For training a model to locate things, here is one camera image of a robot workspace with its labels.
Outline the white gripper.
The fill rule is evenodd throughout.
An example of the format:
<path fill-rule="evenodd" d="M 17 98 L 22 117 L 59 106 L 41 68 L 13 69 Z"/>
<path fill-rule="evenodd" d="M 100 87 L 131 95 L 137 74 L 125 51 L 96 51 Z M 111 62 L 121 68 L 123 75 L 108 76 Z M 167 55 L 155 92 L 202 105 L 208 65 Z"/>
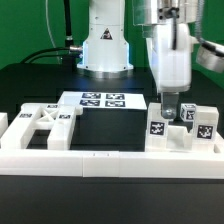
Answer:
<path fill-rule="evenodd" d="M 146 39 L 150 69 L 161 94 L 161 115 L 175 119 L 179 94 L 191 83 L 191 40 L 186 23 L 179 22 L 178 9 L 160 9 L 159 24 Z"/>

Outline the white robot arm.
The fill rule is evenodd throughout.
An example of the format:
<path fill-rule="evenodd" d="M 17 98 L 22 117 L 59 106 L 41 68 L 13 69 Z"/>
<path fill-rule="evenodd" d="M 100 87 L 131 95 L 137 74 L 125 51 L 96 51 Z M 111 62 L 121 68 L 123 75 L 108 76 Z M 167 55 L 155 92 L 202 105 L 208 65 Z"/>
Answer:
<path fill-rule="evenodd" d="M 177 116 L 178 97 L 191 84 L 192 37 L 198 0 L 132 0 L 133 23 L 143 28 L 149 65 L 161 96 L 161 115 Z M 89 35 L 78 68 L 96 78 L 130 71 L 124 38 L 125 0 L 89 0 Z"/>

